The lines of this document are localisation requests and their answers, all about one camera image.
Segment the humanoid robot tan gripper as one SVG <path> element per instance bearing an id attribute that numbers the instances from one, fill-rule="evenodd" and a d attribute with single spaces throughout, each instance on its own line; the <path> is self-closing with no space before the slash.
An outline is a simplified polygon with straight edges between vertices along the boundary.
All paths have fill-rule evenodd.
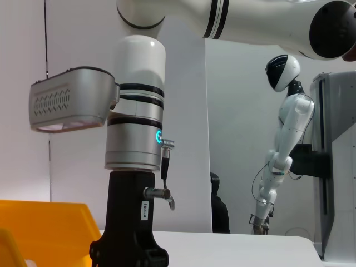
<path id="1" fill-rule="evenodd" d="M 249 224 L 252 225 L 252 234 L 268 234 L 269 233 L 269 219 L 272 217 L 272 213 L 267 215 L 265 220 L 256 217 L 254 214 L 250 214 Z"/>

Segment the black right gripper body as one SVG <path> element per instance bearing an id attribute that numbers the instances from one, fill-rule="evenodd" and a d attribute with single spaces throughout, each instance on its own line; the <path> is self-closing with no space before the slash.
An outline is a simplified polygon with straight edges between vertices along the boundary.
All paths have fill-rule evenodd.
<path id="1" fill-rule="evenodd" d="M 89 249 L 92 266 L 168 266 L 152 232 L 154 201 L 144 198 L 154 186 L 151 172 L 110 173 L 105 230 Z"/>

